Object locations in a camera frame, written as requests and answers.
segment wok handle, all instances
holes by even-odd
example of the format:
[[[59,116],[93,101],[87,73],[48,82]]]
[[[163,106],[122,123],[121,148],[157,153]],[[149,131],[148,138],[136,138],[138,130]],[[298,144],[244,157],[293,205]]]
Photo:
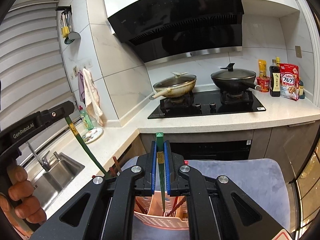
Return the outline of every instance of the wok handle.
[[[163,90],[159,91],[158,93],[154,94],[153,96],[150,96],[149,99],[150,100],[156,99],[160,96],[165,95],[166,93],[169,93],[170,91],[171,91],[171,88],[163,89]]]
[[[252,88],[254,90],[260,91],[261,90],[261,86],[250,83],[250,82],[246,82],[246,81],[242,81],[242,84],[244,84],[245,86],[248,86],[249,88]]]

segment gas stove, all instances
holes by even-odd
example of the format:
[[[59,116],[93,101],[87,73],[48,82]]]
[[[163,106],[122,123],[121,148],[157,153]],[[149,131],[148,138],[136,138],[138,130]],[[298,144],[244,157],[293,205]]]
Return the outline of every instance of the gas stove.
[[[229,95],[213,90],[190,92],[179,98],[165,98],[148,119],[263,112],[265,107],[247,90],[241,95]]]

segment light switch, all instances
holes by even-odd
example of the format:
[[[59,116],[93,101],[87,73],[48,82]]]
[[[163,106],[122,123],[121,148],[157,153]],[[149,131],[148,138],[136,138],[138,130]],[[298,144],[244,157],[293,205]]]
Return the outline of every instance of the light switch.
[[[294,46],[296,49],[296,57],[302,58],[302,52],[300,46]]]

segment cereal bag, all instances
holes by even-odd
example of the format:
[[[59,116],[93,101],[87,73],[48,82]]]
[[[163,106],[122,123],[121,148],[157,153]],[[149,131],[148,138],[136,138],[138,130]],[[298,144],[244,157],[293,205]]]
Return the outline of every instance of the cereal bag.
[[[299,99],[299,67],[280,63],[280,95],[295,101]]]

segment human hand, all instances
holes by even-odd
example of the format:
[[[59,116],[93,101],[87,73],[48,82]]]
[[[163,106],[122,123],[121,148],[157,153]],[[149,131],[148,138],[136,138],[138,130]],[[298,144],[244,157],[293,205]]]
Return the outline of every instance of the human hand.
[[[15,208],[16,215],[33,224],[46,221],[47,216],[44,210],[40,207],[39,200],[35,196],[32,196],[34,189],[31,182],[27,180],[28,174],[25,169],[21,166],[16,166],[14,176],[17,183],[9,188],[8,194],[14,201],[23,199],[22,204]],[[11,205],[2,195],[0,195],[0,207],[9,222],[20,231],[21,228],[19,224],[10,214]]]

